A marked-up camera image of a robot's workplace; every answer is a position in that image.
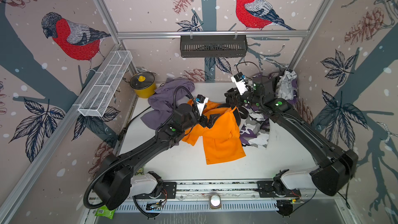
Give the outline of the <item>purple camouflage trousers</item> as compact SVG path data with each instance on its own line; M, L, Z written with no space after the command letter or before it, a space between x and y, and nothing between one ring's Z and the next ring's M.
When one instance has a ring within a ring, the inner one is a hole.
M273 77L271 74L253 77L255 82L268 83L268 90L273 90L275 96L280 96L294 105L298 101L297 73L291 69ZM249 116L240 127L240 141L243 147L265 149L269 139L269 119L260 113L255 106L247 106Z

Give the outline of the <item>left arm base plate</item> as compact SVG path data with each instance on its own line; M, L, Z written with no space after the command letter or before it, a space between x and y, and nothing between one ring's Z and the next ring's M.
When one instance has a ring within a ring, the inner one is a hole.
M162 184L162 187L156 186L154 191L150 194L140 194L135 196L136 199L175 199L177 192L177 183L174 181L167 181Z

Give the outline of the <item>orange trousers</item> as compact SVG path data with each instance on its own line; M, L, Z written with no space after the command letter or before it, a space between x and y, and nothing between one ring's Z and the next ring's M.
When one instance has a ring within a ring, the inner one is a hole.
M203 110L203 114L206 117L216 114L215 108L218 105L220 103L209 101ZM198 124L192 131L186 131L182 140L194 146L200 137L203 138L207 165L231 162L246 156L240 141L239 127L223 127L215 122L213 127L209 129Z

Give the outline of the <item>lavender purple trousers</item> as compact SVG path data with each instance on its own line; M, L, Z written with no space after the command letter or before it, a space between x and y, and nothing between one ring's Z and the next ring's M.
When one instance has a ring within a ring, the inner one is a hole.
M148 99L153 111L147 112L141 117L142 122L150 129L156 130L162 123L167 121L173 112L174 91L183 86L190 92L195 90L192 81L184 78L168 78L164 85L155 90L155 94Z

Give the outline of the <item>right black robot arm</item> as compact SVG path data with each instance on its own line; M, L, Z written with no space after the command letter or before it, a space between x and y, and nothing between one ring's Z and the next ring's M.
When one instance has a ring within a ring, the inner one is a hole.
M327 196L336 195L353 178L358 155L352 150L344 151L327 140L305 122L288 101L276 97L270 86L270 83L255 82L248 87L241 80L224 95L230 106L240 109L244 106L255 107L268 117L270 131L286 131L314 159L316 166L313 168L300 171L286 169L276 174L272 183L274 193L284 197L292 190L307 188L317 189Z

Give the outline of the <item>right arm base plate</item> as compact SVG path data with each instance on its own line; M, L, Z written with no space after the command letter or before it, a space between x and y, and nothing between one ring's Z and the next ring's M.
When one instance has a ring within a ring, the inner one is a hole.
M257 181L257 189L260 198L300 198L301 192L298 189L287 189L281 183L273 180Z

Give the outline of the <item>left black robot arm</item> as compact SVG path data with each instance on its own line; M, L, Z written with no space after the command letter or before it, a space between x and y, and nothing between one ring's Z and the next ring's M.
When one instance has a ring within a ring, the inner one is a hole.
M205 101L204 96L194 98L186 87L178 86L173 94L173 113L156 129L153 138L127 153L117 157L110 154L104 159L84 194L84 206L96 209L105 205L109 210L116 209L127 199L131 178L144 164L178 144L187 136L186 131L196 125L212 128L221 115L202 115L199 107L205 106Z

